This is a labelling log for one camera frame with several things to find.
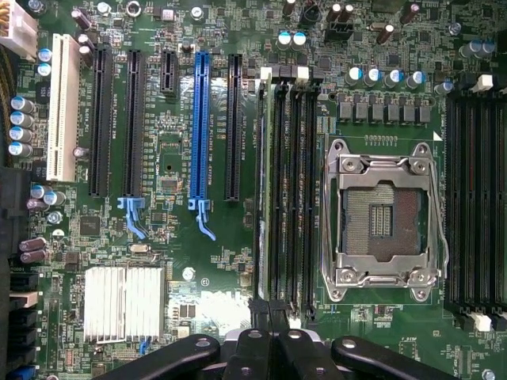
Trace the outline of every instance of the chip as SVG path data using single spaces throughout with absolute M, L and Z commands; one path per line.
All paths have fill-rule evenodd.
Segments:
M 79 219 L 81 236 L 99 236 L 101 234 L 101 218 L 98 216 L 82 216 Z

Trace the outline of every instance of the heatsink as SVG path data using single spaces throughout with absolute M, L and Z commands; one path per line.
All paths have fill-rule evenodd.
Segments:
M 106 344 L 162 335 L 162 268 L 95 267 L 85 272 L 85 281 L 86 340 Z
M 79 45 L 68 34 L 53 35 L 46 180 L 74 182 L 78 129 Z

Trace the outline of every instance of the black pcie slot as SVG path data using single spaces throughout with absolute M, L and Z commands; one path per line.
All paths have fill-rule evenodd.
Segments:
M 160 92 L 167 97 L 177 97 L 180 64 L 176 52 L 163 51 L 160 66 Z
M 128 52 L 123 196 L 141 196 L 143 175 L 144 92 L 146 61 L 139 50 Z
M 93 57 L 93 93 L 90 115 L 90 164 L 88 192 L 91 196 L 109 194 L 109 148 L 112 111 L 112 52 L 105 45 Z
M 284 130 L 285 130 L 285 96 L 288 86 L 277 85 L 275 88 L 275 112 L 273 117 L 273 154 L 271 156 L 271 215 L 269 224 L 269 274 L 271 299 L 278 299 L 284 289 Z
M 242 148 L 242 66 L 242 55 L 229 55 L 224 199 L 231 202 L 239 201 L 239 170 Z
M 290 92 L 291 122 L 288 144 L 288 204 L 287 204 L 287 282 L 285 294 L 292 305 L 298 305 L 298 282 L 301 270 L 301 246 L 298 234 L 299 171 L 301 111 L 303 93 L 296 87 Z

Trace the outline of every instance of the small connector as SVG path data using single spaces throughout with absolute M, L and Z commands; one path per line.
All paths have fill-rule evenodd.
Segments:
M 0 44 L 21 58 L 35 62 L 38 22 L 15 0 L 2 0 L 0 14 Z

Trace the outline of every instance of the pcie slot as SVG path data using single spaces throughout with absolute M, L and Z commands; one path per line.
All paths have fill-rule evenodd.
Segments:
M 200 232 L 213 241 L 215 235 L 206 227 L 208 210 L 208 123 L 211 57 L 207 51 L 198 51 L 194 64 L 192 163 L 190 167 L 189 210 L 197 211 Z
M 177 97 L 180 64 L 175 51 L 163 51 L 160 68 L 160 92 L 167 97 Z
M 88 192 L 91 196 L 105 197 L 109 194 L 112 111 L 112 52 L 109 45 L 95 49 L 92 91 Z
M 124 196 L 141 196 L 145 85 L 146 61 L 143 53 L 139 50 L 130 50 L 125 94 L 127 124 L 124 149 Z
M 303 93 L 295 86 L 289 94 L 291 122 L 288 144 L 288 204 L 287 204 L 287 282 L 285 294 L 293 306 L 298 305 L 298 283 L 301 269 L 301 246 L 299 244 L 299 171 L 301 112 Z
M 53 35 L 46 180 L 75 181 L 73 150 L 78 133 L 79 45 L 68 34 Z
M 279 299 L 284 290 L 284 135 L 286 84 L 276 85 L 273 117 L 273 154 L 271 156 L 271 220 L 269 227 L 269 271 L 271 299 Z
M 227 129 L 225 156 L 225 195 L 227 201 L 239 201 L 242 148 L 242 55 L 229 55 L 227 77 Z

